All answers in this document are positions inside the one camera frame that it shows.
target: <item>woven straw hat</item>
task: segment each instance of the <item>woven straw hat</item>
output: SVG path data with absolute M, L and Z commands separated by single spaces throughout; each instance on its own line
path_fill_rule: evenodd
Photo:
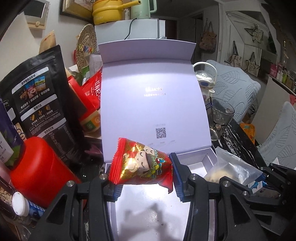
M 96 32 L 92 24 L 85 25 L 76 46 L 76 61 L 79 72 L 89 65 L 89 56 L 96 52 Z

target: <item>drinking glass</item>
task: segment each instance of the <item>drinking glass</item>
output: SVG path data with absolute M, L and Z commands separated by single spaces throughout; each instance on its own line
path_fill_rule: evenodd
M 216 141 L 222 136 L 226 126 L 234 115 L 234 108 L 224 100 L 209 98 L 206 104 L 211 140 Z

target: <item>white bottle handle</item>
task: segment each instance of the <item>white bottle handle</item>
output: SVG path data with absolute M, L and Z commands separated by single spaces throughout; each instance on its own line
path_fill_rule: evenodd
M 156 0 L 153 0 L 153 10 L 151 10 L 150 13 L 155 13 L 156 11 L 157 11 L 157 2 Z
M 215 76 L 213 76 L 213 79 L 214 79 L 214 81 L 216 81 L 216 78 L 217 78 L 218 73 L 217 73 L 216 68 L 215 68 L 213 65 L 211 65 L 210 63 L 207 63 L 207 62 L 197 62 L 197 63 L 195 63 L 194 65 L 192 65 L 192 66 L 193 66 L 193 70 L 194 70 L 194 68 L 195 68 L 197 65 L 200 65 L 200 64 L 204 64 L 204 65 L 210 66 L 210 67 L 212 67 L 212 68 L 214 69 L 214 71 L 215 71 Z

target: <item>transparent plastic bag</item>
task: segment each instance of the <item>transparent plastic bag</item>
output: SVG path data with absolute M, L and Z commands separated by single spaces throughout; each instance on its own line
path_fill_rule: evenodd
M 242 185 L 248 185 L 262 175 L 260 170 L 220 147 L 216 148 L 216 154 L 216 164 L 204 177 L 209 182 L 219 183 L 220 178 L 227 176 Z

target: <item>electric kettle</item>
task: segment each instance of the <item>electric kettle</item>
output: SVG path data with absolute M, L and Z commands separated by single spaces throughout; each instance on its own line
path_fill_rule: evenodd
M 197 62 L 193 65 L 193 69 L 200 64 L 207 65 L 211 67 L 211 72 L 210 71 L 205 71 L 205 70 L 198 70 L 195 72 L 195 76 L 198 80 L 198 83 L 200 84 L 200 89 L 202 91 L 202 96 L 204 98 L 204 101 L 206 102 L 209 97 L 215 93 L 213 90 L 215 84 L 216 84 L 216 79 L 217 79 L 217 70 L 216 68 L 207 63 L 207 62 Z
M 149 0 L 141 0 L 141 5 L 131 7 L 131 19 L 149 19 L 150 13 L 157 11 L 156 0 L 153 0 L 153 10 L 150 10 Z

